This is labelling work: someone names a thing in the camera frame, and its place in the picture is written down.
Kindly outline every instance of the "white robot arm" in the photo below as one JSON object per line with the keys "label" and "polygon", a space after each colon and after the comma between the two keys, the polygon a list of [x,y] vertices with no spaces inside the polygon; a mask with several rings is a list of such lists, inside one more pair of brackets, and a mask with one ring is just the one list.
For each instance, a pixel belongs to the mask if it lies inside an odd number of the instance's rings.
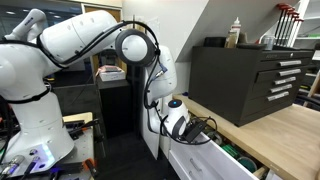
{"label": "white robot arm", "polygon": [[[150,111],[149,130],[174,138],[182,135],[189,121],[183,103],[173,101],[175,104],[162,123],[153,108],[152,102],[172,93],[177,84],[171,53],[167,47],[159,46],[155,36],[153,43],[137,30],[122,30],[133,22],[117,24],[105,11],[79,15],[42,32],[44,19],[41,11],[32,10],[0,42],[0,95],[11,104],[21,128],[11,138],[4,162],[17,155],[24,157],[20,170],[12,176],[22,175],[35,156],[40,157],[39,163],[31,173],[48,170],[74,147],[63,125],[57,97],[47,90],[42,78],[108,48],[115,49],[124,62],[147,68],[150,78],[145,88],[145,106]],[[25,36],[33,39],[21,41]]]}

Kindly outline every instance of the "black tool chest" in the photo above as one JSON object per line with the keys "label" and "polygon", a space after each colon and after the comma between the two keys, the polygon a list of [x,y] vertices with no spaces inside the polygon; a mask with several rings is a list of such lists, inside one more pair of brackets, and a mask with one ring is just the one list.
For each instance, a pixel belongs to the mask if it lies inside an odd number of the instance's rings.
{"label": "black tool chest", "polygon": [[245,125],[293,103],[313,54],[194,47],[189,98]]}

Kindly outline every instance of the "tool chest drawer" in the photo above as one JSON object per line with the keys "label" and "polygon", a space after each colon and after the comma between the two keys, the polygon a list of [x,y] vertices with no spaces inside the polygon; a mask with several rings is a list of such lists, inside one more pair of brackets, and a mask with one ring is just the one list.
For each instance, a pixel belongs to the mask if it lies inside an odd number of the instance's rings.
{"label": "tool chest drawer", "polygon": [[[206,141],[209,138],[201,133],[195,140],[198,142]],[[257,180],[250,171],[225,152],[219,145],[210,141],[203,145],[183,145],[171,141],[170,154],[174,155],[174,165],[180,164],[178,171],[183,169],[191,179],[216,179],[216,180]]]}
{"label": "tool chest drawer", "polygon": [[307,67],[296,67],[290,69],[277,69],[272,71],[261,71],[257,73],[256,82],[263,82],[268,80],[274,80],[279,78],[286,78],[289,76],[295,76],[297,78],[306,74]]}
{"label": "tool chest drawer", "polygon": [[306,66],[310,63],[311,58],[285,59],[277,61],[263,61],[258,65],[258,71],[266,71],[272,69],[285,69],[297,66]]}
{"label": "tool chest drawer", "polygon": [[194,47],[189,98],[236,126],[245,125],[292,104],[313,54],[279,47]]}

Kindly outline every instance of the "floor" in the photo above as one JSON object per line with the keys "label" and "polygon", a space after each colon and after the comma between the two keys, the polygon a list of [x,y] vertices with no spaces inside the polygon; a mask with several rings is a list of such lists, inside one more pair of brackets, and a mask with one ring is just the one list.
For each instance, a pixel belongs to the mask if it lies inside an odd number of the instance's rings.
{"label": "floor", "polygon": [[97,161],[97,180],[179,180],[162,153],[155,160],[143,139],[128,133],[107,140],[106,157]]}

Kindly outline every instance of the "black cabinet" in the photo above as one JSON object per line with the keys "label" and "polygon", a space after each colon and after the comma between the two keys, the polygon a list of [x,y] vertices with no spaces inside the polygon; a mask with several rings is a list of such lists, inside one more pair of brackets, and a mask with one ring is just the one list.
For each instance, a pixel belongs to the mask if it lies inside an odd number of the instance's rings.
{"label": "black cabinet", "polygon": [[293,103],[313,54],[194,47],[189,98],[242,126]]}
{"label": "black cabinet", "polygon": [[100,106],[107,138],[134,131],[131,86],[127,80],[97,79]]}

